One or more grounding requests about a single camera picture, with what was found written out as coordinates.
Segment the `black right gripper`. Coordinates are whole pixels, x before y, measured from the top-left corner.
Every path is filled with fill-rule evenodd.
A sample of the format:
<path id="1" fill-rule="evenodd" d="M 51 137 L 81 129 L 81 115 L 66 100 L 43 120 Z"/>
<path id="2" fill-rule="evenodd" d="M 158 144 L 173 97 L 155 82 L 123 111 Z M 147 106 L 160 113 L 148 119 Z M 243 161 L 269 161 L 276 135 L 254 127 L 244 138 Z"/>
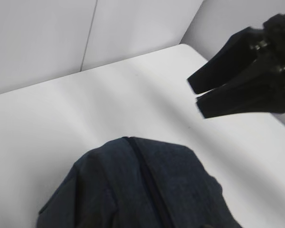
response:
<path id="1" fill-rule="evenodd" d="M 250 67 L 251 73 L 244 70 Z M 188 78 L 204 118 L 285 113 L 285 15 L 233 34 Z"/>

